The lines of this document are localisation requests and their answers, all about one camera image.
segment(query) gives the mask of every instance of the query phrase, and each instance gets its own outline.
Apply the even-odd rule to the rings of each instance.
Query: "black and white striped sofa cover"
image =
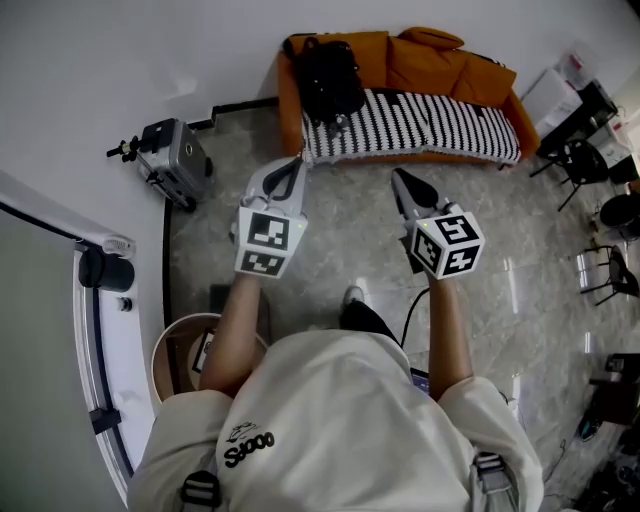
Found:
[[[365,89],[363,108],[332,138],[328,126],[313,126],[303,113],[303,158],[312,163],[371,156],[436,152],[515,164],[518,137],[500,109],[447,96]]]

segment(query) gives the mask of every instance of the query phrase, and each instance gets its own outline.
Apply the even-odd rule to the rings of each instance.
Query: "black pants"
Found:
[[[352,301],[340,315],[340,329],[345,331],[375,332],[389,336],[393,341],[398,340],[378,314],[359,300]]]

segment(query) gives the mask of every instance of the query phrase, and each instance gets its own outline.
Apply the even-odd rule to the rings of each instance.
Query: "sofa back cushion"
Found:
[[[509,96],[515,80],[514,71],[469,53],[451,97],[483,107],[500,108]]]
[[[449,96],[467,56],[466,52],[438,51],[430,46],[390,37],[387,50],[387,87]]]
[[[302,51],[304,41],[313,35],[318,42],[345,41],[351,46],[356,63],[360,67],[358,76],[364,88],[385,87],[387,80],[387,37],[389,32],[354,32],[351,34],[308,34],[291,36],[289,41],[293,53]]]
[[[426,44],[437,50],[455,50],[464,45],[464,41],[453,34],[427,27],[411,27],[398,36],[418,44]]]

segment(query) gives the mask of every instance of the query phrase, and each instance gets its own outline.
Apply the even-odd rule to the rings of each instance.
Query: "shoe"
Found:
[[[344,308],[346,308],[354,300],[364,302],[364,292],[359,286],[352,285],[347,288],[346,292],[344,292],[344,298],[342,299],[342,309],[344,310]]]

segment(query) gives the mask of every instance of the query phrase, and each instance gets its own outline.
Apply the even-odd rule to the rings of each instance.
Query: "white shirt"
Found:
[[[185,478],[215,456],[230,511],[467,511],[476,450],[501,455],[520,509],[538,510],[540,462],[488,380],[436,403],[390,338],[305,332],[271,347],[234,400],[198,391],[162,404],[129,509],[180,510]]]

